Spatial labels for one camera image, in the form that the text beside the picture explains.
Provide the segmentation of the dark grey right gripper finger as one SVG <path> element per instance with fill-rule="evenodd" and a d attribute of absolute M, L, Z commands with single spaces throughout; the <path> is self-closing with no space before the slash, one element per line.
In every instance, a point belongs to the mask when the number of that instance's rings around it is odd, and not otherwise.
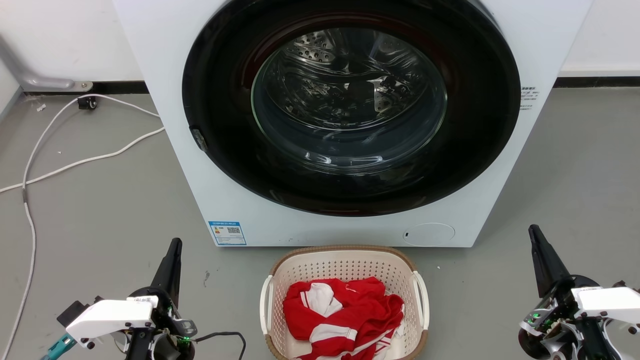
<path fill-rule="evenodd" d="M 528 234 L 531 243 L 535 283 L 538 296 L 542 299 L 557 283 L 570 278 L 571 274 L 553 246 L 546 239 L 539 225 L 530 225 Z"/>

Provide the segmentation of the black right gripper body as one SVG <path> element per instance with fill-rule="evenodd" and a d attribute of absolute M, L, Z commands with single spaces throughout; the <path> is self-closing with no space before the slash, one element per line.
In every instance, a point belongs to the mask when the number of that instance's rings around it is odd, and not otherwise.
<path fill-rule="evenodd" d="M 575 294 L 599 290 L 592 279 L 569 275 L 560 280 L 537 279 L 540 302 L 519 324 L 518 342 L 535 360 L 623 360 L 607 335 L 612 322 L 606 312 L 589 316 Z"/>

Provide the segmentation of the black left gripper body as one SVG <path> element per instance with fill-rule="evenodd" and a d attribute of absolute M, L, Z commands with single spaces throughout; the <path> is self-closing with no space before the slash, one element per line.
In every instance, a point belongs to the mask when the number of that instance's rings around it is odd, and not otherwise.
<path fill-rule="evenodd" d="M 126 326 L 125 360 L 194 360 L 191 338 L 198 333 L 195 322 L 178 312 L 179 287 L 143 287 L 130 294 L 132 300 L 155 300 L 150 320 Z"/>

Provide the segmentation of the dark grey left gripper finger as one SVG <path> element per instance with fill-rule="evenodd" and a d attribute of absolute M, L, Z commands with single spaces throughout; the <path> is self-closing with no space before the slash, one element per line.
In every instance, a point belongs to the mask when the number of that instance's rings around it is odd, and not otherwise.
<path fill-rule="evenodd" d="M 182 271 L 182 239 L 174 237 L 162 258 L 151 281 L 151 292 L 171 301 L 173 306 L 179 305 L 179 289 Z"/>

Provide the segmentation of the cream plastic laundry basket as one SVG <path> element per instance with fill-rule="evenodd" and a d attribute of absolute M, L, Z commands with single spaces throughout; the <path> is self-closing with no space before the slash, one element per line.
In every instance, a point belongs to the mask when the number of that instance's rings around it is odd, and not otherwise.
<path fill-rule="evenodd" d="M 428 290 L 416 265 L 401 251 L 385 246 L 330 245 L 295 249 L 270 270 L 260 294 L 260 326 L 276 360 L 292 360 L 311 345 L 288 330 L 282 303 L 290 285 L 298 281 L 336 278 L 342 281 L 375 277 L 405 303 L 404 332 L 390 342 L 384 360 L 418 360 L 429 336 Z"/>

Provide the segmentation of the blue energy label sticker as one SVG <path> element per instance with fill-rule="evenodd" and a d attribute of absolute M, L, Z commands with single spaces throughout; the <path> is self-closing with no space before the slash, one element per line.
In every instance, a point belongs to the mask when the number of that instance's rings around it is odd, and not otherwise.
<path fill-rule="evenodd" d="M 247 246 L 242 226 L 237 221 L 208 221 L 208 227 L 218 247 Z"/>

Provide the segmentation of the round white filter cover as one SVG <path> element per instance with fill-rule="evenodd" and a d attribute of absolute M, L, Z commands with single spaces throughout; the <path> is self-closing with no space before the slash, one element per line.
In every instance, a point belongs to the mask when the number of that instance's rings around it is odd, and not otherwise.
<path fill-rule="evenodd" d="M 407 228 L 402 239 L 419 248 L 449 248 L 455 237 L 455 230 L 448 224 L 430 222 Z"/>

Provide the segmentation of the round black washer door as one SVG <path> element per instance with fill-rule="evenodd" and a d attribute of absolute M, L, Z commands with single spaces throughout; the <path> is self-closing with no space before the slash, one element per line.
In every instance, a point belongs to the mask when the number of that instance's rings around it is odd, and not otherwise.
<path fill-rule="evenodd" d="M 248 191 L 310 214 L 424 207 L 514 132 L 521 77 L 480 0 L 230 0 L 186 57 L 186 121 Z"/>

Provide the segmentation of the black text sticker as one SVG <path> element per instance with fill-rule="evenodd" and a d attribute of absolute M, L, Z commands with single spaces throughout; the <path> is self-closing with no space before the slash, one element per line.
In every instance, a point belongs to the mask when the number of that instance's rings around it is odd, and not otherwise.
<path fill-rule="evenodd" d="M 540 92 L 535 86 L 522 86 L 520 88 L 519 109 L 521 111 L 532 110 Z"/>

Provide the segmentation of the white front-load washing machine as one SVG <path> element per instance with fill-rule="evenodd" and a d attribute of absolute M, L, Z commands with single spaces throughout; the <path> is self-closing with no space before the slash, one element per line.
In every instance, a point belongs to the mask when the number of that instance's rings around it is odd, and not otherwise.
<path fill-rule="evenodd" d="M 202 219 L 240 223 L 247 246 L 411 247 L 416 225 L 454 228 L 450 248 L 470 248 L 494 207 L 594 0 L 480 0 L 514 52 L 521 87 L 537 87 L 498 157 L 477 178 L 425 206 L 393 214 L 343 217 L 304 212 L 265 199 L 222 172 L 191 135 L 183 107 L 186 57 L 205 23 L 231 0 L 112 0 Z"/>

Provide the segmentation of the black baseboard strip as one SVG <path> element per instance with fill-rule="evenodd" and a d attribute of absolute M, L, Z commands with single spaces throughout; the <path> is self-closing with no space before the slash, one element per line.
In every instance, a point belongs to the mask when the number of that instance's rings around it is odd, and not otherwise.
<path fill-rule="evenodd" d="M 576 88 L 640 88 L 640 76 L 576 76 L 558 77 L 556 89 Z"/>
<path fill-rule="evenodd" d="M 85 94 L 100 95 L 148 95 L 150 94 L 144 80 L 124 81 L 96 81 L 86 88 L 78 88 L 77 91 L 23 91 L 25 96 L 80 96 Z"/>

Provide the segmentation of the red and white garment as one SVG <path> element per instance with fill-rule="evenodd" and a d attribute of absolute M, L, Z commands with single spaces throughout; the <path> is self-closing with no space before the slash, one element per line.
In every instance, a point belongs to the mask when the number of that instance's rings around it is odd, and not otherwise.
<path fill-rule="evenodd" d="M 289 333 L 311 345 L 294 360 L 385 360 L 403 328 L 405 303 L 370 276 L 296 282 L 282 306 Z"/>

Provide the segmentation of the grey floor pipe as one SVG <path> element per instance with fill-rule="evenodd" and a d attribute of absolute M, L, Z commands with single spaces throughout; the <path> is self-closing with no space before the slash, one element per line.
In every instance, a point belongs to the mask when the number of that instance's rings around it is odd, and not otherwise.
<path fill-rule="evenodd" d="M 90 80 L 72 80 L 43 76 L 24 64 L 0 34 L 0 60 L 25 92 L 85 93 L 95 84 Z"/>

